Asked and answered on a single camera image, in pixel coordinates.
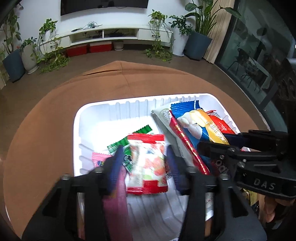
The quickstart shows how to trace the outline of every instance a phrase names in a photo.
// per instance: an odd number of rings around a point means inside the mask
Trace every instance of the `white plastic tray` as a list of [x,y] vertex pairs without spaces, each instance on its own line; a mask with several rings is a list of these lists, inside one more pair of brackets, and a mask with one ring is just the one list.
[[[91,160],[93,151],[109,154],[108,145],[145,125],[150,125],[154,134],[165,133],[166,143],[176,145],[176,140],[154,119],[151,110],[176,100],[197,99],[205,111],[216,110],[235,133],[240,132],[221,103],[207,93],[150,96],[84,105],[74,119],[74,175],[86,174],[94,168]],[[128,212],[134,241],[169,241],[178,236],[187,206],[187,197],[176,193],[172,178],[168,180],[168,185],[167,193],[128,195]]]

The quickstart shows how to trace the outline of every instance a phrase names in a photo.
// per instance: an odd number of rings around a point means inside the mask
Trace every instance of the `brown floor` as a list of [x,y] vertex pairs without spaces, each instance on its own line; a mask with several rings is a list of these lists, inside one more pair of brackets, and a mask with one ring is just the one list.
[[[7,86],[0,90],[0,158],[5,160],[10,142],[22,120],[48,92],[82,72],[115,60],[166,66],[196,75],[232,97],[244,108],[259,129],[267,129],[253,104],[237,85],[219,68],[205,60],[194,61],[187,57],[173,57],[170,63],[162,62],[158,59],[147,58],[139,50],[90,53],[72,57],[68,66],[61,68],[59,71],[39,74],[39,70],[37,70],[31,75],[26,74],[18,82],[8,83]],[[5,205],[2,198],[2,172],[2,162],[0,160],[0,213],[3,214]]]

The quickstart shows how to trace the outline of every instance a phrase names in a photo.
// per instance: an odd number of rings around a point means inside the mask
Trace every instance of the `tv stand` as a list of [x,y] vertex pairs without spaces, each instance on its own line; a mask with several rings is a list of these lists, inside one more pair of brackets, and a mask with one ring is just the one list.
[[[149,25],[101,25],[95,28],[71,31],[72,29],[68,32],[57,34],[57,37],[61,37],[57,41],[59,47],[68,48],[78,44],[108,40],[155,40]],[[159,33],[162,44],[168,46],[172,32],[166,32],[164,28],[160,28]],[[50,53],[55,50],[57,44],[49,40],[43,42],[40,49],[43,54],[45,52]]]

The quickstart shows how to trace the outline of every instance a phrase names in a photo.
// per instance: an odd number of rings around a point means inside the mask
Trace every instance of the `brown tablecloth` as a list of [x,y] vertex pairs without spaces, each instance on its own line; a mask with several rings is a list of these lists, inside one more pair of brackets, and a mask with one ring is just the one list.
[[223,91],[199,77],[166,67],[115,61],[47,94],[20,125],[4,163],[5,203],[17,235],[22,235],[59,177],[73,174],[73,122],[80,107],[98,101],[186,93],[214,95],[240,131],[257,129]]

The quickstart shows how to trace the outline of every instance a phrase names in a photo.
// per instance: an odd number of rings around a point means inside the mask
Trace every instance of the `red box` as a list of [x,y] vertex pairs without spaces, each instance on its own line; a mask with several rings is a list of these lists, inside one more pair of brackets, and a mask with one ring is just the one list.
[[100,42],[96,42],[96,43],[91,43],[89,46],[90,46],[89,51],[91,53],[112,50],[112,42],[111,41],[100,41]]
[[88,44],[79,44],[70,48],[67,48],[68,57],[73,57],[77,55],[82,55],[87,53],[87,45]]

